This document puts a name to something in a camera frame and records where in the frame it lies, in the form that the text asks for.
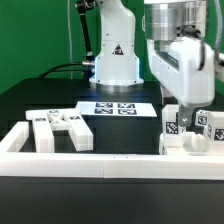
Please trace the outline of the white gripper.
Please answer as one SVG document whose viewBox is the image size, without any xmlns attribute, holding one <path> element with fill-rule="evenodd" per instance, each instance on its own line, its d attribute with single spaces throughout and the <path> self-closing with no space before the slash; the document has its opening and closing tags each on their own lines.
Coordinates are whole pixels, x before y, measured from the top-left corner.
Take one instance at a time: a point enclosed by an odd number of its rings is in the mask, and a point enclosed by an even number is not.
<svg viewBox="0 0 224 224">
<path fill-rule="evenodd" d="M 178 123 L 189 127 L 193 109 L 210 105 L 215 96 L 214 54 L 201 34 L 183 36 L 169 44 L 167 59 L 155 50 L 155 41 L 147 40 L 151 73 L 161 86 L 162 105 L 179 101 Z"/>
</svg>

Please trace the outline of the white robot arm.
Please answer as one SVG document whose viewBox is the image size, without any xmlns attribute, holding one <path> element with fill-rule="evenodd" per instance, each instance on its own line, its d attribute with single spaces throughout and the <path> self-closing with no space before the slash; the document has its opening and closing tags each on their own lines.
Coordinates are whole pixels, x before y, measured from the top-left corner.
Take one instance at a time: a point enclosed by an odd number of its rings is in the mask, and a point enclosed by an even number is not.
<svg viewBox="0 0 224 224">
<path fill-rule="evenodd" d="M 101 15 L 101 51 L 90 84 L 113 91 L 139 85 L 134 51 L 135 16 L 121 0 L 95 0 Z M 142 28 L 151 73 L 179 103 L 178 123 L 188 127 L 195 108 L 215 96 L 224 58 L 204 42 L 208 0 L 144 0 Z"/>
</svg>

